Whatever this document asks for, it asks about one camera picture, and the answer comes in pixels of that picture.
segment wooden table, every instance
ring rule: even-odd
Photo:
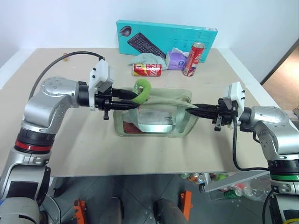
[[[115,70],[114,88],[131,87],[138,77],[128,66],[134,56],[121,55],[118,49],[36,49],[0,90],[0,172],[20,129],[24,107],[35,79],[42,70],[64,52],[89,50],[101,54]],[[87,55],[70,57],[51,68],[44,78],[62,76],[89,81],[97,58]],[[240,81],[246,90],[245,106],[259,105],[242,80],[217,49],[212,49],[193,77],[181,71],[166,70],[161,77],[149,77],[153,88],[183,88],[192,92],[193,103],[217,104],[224,88]],[[103,112],[89,108],[69,109],[56,135],[49,162],[53,176],[124,175],[234,171],[233,131],[223,127],[214,131],[211,120],[199,119],[183,138],[120,137]],[[250,133],[238,133],[237,158],[241,167],[267,166],[262,149]]]

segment coca-cola can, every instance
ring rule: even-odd
[[[195,42],[191,46],[191,50],[185,64],[183,74],[185,76],[193,76],[196,67],[201,59],[202,52],[204,52],[205,46],[202,43]]]
[[[161,64],[133,64],[133,76],[161,76]]]

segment keyboard box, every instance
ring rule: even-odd
[[[194,42],[205,45],[200,62],[205,62],[217,35],[217,29],[152,22],[118,20],[116,22],[121,54],[153,53],[166,57],[172,48],[188,52]]]

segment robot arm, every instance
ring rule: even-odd
[[[19,203],[42,204],[48,191],[50,168],[47,166],[64,115],[69,108],[79,106],[108,111],[128,110],[139,105],[130,99],[137,95],[131,91],[113,89],[113,70],[103,59],[90,74],[90,86],[62,77],[51,77],[42,84],[40,91],[28,101],[15,146],[10,150],[0,181],[0,214],[7,223],[18,223],[18,217],[4,212],[6,207]],[[0,223],[5,223],[1,216]],[[26,222],[36,221],[35,216],[26,216]]]
[[[269,168],[240,168],[233,150],[236,167],[242,171],[270,171],[271,188],[276,193],[270,198],[273,222],[279,224],[299,218],[299,131],[279,108],[244,107],[244,92],[240,83],[234,83],[217,105],[196,104],[197,108],[187,111],[198,117],[212,119],[216,131],[220,131],[221,126],[230,125],[235,117],[240,131],[252,132],[253,139],[262,147]]]

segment clear plastic pouch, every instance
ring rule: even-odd
[[[196,107],[191,104],[191,96],[188,90],[152,89],[149,99],[139,108],[114,111],[115,130],[121,136],[183,137],[198,120],[186,112]]]

